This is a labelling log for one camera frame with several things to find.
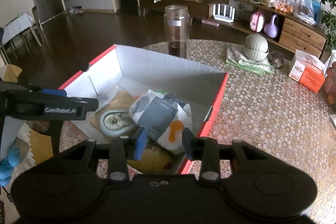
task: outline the wooden tv cabinet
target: wooden tv cabinet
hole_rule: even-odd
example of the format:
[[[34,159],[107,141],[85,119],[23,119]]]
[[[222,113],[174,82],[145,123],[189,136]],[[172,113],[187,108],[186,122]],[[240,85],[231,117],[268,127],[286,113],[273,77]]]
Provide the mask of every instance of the wooden tv cabinet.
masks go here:
[[[291,52],[301,50],[315,55],[318,58],[322,57],[324,48],[327,44],[327,37],[319,26],[306,24],[292,14],[284,13],[261,4],[251,3],[250,0],[235,1],[256,6],[261,12],[272,12],[280,16],[277,25],[280,29],[278,37],[273,39],[267,36],[263,31],[258,33],[265,37],[268,42],[276,44]],[[164,12],[165,7],[168,5],[185,5],[188,7],[191,17],[190,22],[192,22],[192,18],[195,17],[216,22],[220,25],[231,27],[245,33],[256,33],[249,28],[248,21],[234,20],[232,23],[226,23],[213,19],[212,11],[214,3],[229,4],[229,0],[161,0],[158,3],[154,3],[153,0],[138,0],[138,7],[142,9],[144,15],[145,9],[154,9]]]

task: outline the white router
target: white router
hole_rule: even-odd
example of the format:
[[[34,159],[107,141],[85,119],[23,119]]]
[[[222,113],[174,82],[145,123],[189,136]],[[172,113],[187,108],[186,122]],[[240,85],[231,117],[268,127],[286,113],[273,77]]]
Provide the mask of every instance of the white router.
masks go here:
[[[233,22],[233,19],[235,18],[235,9],[230,6],[230,15],[226,16],[226,8],[227,5],[224,4],[224,11],[223,15],[221,15],[221,4],[218,4],[218,12],[216,14],[216,4],[213,5],[213,18],[219,21],[224,21],[227,23]]]

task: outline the paper towel roll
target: paper towel roll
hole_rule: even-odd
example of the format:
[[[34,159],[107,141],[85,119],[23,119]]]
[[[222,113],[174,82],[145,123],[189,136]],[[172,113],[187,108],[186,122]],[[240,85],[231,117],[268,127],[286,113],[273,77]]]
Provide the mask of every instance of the paper towel roll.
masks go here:
[[[324,63],[324,77],[327,77],[327,68],[331,67],[331,65],[336,61],[336,50],[331,51],[331,55],[329,59]]]

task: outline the green-trimmed cloth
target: green-trimmed cloth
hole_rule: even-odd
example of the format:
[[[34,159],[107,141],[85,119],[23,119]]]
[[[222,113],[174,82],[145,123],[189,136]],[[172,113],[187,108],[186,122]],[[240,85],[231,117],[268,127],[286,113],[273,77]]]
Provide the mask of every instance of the green-trimmed cloth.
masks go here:
[[[252,61],[248,59],[244,52],[242,45],[230,44],[226,51],[226,63],[241,68],[243,70],[251,71],[257,75],[264,75],[267,73],[274,73],[273,66],[265,58],[262,61]]]

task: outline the purple bottle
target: purple bottle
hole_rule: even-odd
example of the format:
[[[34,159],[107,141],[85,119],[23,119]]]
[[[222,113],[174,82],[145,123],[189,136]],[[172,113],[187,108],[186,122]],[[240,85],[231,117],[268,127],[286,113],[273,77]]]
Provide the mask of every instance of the purple bottle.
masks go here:
[[[267,23],[264,27],[264,32],[271,38],[276,38],[278,35],[278,27],[274,25],[274,20],[278,15],[273,14],[270,23]]]

